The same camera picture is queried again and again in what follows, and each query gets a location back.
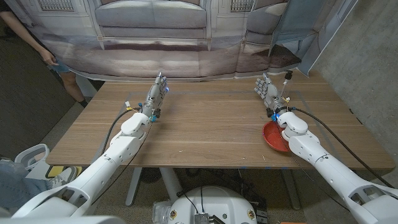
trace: robotic arm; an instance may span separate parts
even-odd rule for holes
[[[290,150],[309,162],[343,199],[360,224],[395,223],[398,220],[398,190],[360,178],[324,149],[308,130],[308,124],[288,111],[271,79],[263,74],[254,89],[264,100],[267,114],[281,128]]]
[[[159,73],[150,88],[141,113],[125,121],[121,131],[112,138],[110,147],[74,181],[38,194],[22,206],[12,218],[80,217],[85,215],[101,190],[123,163],[138,152],[147,137],[143,127],[160,116],[160,106],[167,88],[166,77]]]

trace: person's hand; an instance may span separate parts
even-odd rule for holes
[[[43,49],[40,52],[40,55],[43,57],[43,61],[49,65],[58,65],[56,62],[54,55],[52,55],[48,50]]]

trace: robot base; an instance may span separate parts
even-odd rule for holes
[[[196,206],[199,214],[193,204],[183,195],[173,205],[169,201],[154,203],[152,221],[156,224],[257,223],[251,204],[240,194],[225,187],[198,187],[187,192],[186,195]]]

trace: denim shorts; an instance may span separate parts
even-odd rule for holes
[[[69,68],[64,63],[62,63],[59,59],[56,58],[56,60],[57,60],[56,63],[58,65],[50,65],[50,68],[52,70],[54,70],[56,72],[69,72],[70,71]]]

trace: person's leg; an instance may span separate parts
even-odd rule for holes
[[[48,190],[46,182],[0,170],[0,207],[20,208],[32,197]]]
[[[69,167],[51,180],[37,180],[8,172],[0,166],[0,207],[21,208],[39,193],[73,181],[76,167]]]
[[[87,101],[81,93],[80,87],[77,85],[76,74],[74,72],[60,72],[59,74],[69,95],[71,95],[73,99],[79,102],[83,107],[86,107]]]

